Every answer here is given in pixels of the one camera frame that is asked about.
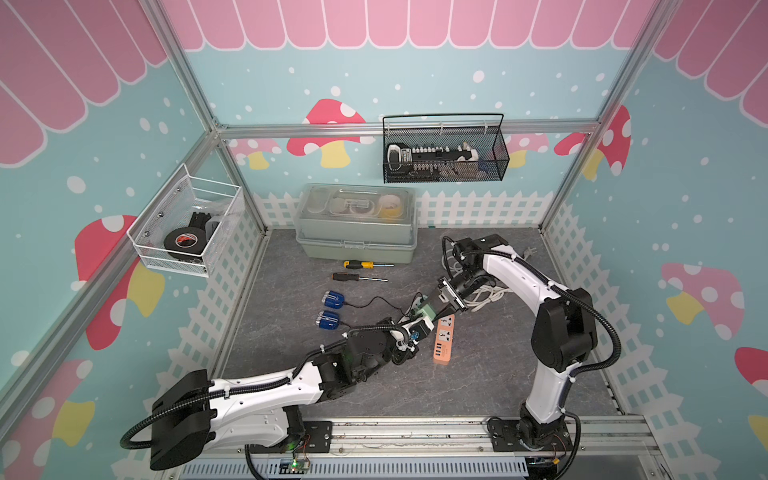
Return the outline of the green adapter front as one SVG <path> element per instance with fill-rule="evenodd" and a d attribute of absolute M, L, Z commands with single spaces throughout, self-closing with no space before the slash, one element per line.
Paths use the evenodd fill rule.
<path fill-rule="evenodd" d="M 428 302 L 424 302 L 419 306 L 417 316 L 421 320 L 433 322 L 437 318 L 437 313 Z"/>

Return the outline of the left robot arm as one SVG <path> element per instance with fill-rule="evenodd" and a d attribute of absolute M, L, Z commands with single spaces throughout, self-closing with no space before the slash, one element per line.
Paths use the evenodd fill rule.
<path fill-rule="evenodd" d="M 119 445 L 149 450 L 153 471 L 225 446 L 293 449 L 307 434 L 301 407 L 341 398 L 383 367 L 404 364 L 430 333 L 423 321 L 382 321 L 350 328 L 341 340 L 310 351 L 292 369 L 239 379 L 212 379 L 206 370 L 194 370 L 162 394 Z"/>

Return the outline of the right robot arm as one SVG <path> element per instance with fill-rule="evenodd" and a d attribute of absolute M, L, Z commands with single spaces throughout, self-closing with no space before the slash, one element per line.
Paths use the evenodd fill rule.
<path fill-rule="evenodd" d="M 530 264 L 497 234 L 455 241 L 441 238 L 449 300 L 442 314 L 468 308 L 469 296 L 489 282 L 501 283 L 535 315 L 530 345 L 537 359 L 531 391 L 521 405 L 518 439 L 542 450 L 567 431 L 571 385 L 587 372 L 613 366 L 622 353 L 618 332 L 584 289 L 569 289 Z"/>

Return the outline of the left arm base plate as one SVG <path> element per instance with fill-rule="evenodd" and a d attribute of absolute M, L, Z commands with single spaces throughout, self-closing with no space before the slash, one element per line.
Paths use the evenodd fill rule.
<path fill-rule="evenodd" d="M 287 436 L 276 445 L 250 444 L 249 449 L 255 454 L 329 453 L 333 426 L 332 421 L 308 421 L 300 426 L 288 426 Z"/>

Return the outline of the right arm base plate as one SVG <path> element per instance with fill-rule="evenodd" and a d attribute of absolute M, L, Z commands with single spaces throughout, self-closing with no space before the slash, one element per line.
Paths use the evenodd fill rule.
<path fill-rule="evenodd" d="M 564 453 L 572 448 L 570 433 L 563 419 L 539 424 L 529 418 L 486 420 L 486 431 L 495 452 Z"/>

